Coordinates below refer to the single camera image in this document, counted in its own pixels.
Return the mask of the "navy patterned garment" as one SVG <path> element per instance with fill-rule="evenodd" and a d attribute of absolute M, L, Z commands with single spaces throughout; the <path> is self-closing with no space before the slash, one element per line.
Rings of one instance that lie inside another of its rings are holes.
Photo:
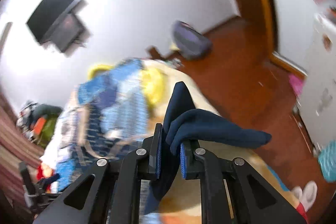
<path fill-rule="evenodd" d="M 156 211 L 169 191 L 179 169 L 183 141 L 204 140 L 257 149 L 271 139 L 271 134 L 243 129 L 210 111 L 197 109 L 185 83 L 176 83 L 163 121 L 159 178 L 150 183 L 144 215 Z"/>

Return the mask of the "clothes pile with orange box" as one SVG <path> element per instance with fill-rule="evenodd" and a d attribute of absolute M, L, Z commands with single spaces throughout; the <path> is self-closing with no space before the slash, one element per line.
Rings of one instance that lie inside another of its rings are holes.
<path fill-rule="evenodd" d="M 63 109 L 59 106 L 28 100 L 19 111 L 16 126 L 31 143 L 46 148 L 62 112 Z"/>

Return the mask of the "red plush toy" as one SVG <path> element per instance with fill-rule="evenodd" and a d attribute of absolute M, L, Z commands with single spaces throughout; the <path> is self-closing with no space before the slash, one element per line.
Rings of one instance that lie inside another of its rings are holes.
<path fill-rule="evenodd" d="M 41 163 L 37 171 L 38 184 L 42 185 L 42 188 L 47 193 L 51 193 L 51 184 L 56 182 L 60 178 L 60 175 L 56 173 L 51 167 L 45 163 Z"/>

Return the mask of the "striped maroon curtain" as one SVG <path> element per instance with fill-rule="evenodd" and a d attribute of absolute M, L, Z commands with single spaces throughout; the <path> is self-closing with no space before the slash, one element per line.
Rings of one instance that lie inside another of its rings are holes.
<path fill-rule="evenodd" d="M 43 150 L 25 139 L 16 127 L 15 121 L 16 116 L 11 106 L 1 94 L 1 189 L 6 197 L 24 205 L 19 163 L 23 161 L 27 164 L 31 178 L 36 182 L 37 168 L 41 163 L 39 157 L 43 154 Z"/>

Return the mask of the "white slipper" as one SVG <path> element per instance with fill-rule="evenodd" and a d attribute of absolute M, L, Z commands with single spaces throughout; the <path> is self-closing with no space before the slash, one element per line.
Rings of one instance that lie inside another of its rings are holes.
<path fill-rule="evenodd" d="M 318 192 L 318 186 L 315 181 L 309 181 L 302 189 L 295 186 L 291 193 L 300 201 L 305 212 L 309 211 L 314 205 Z"/>

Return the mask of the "blue patchwork bedspread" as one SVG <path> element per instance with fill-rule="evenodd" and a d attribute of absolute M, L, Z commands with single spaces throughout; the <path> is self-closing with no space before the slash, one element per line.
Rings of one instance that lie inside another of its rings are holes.
<path fill-rule="evenodd" d="M 164 83 L 152 61 L 131 59 L 76 87 L 41 157 L 60 175 L 51 184 L 52 193 L 68 186 L 92 161 L 118 160 L 151 136 Z"/>

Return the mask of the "teal basket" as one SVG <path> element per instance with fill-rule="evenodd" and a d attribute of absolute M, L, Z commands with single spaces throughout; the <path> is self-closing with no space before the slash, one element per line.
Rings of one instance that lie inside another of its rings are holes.
<path fill-rule="evenodd" d="M 336 141 L 332 140 L 319 154 L 318 163 L 327 182 L 336 181 Z"/>

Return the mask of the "white cabinet with stickers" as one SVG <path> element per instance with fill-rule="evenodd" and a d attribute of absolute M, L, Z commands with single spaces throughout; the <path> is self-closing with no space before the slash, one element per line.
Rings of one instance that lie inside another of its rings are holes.
<path fill-rule="evenodd" d="M 320 153 L 335 139 L 335 18 L 316 14 L 307 50 L 307 77 L 297 104 L 313 145 Z"/>

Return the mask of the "purple grey bag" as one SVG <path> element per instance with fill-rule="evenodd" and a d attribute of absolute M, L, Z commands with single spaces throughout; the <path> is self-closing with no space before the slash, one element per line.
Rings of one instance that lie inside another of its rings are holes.
<path fill-rule="evenodd" d="M 189 24 L 177 20 L 172 27 L 174 47 L 185 59 L 196 59 L 212 48 L 212 42 Z"/>

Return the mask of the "black wall television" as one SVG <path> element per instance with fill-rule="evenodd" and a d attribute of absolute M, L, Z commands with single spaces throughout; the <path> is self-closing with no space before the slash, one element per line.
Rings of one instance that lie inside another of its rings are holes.
<path fill-rule="evenodd" d="M 42 0 L 26 22 L 40 44 L 52 42 L 64 53 L 85 31 L 75 10 L 83 0 Z"/>

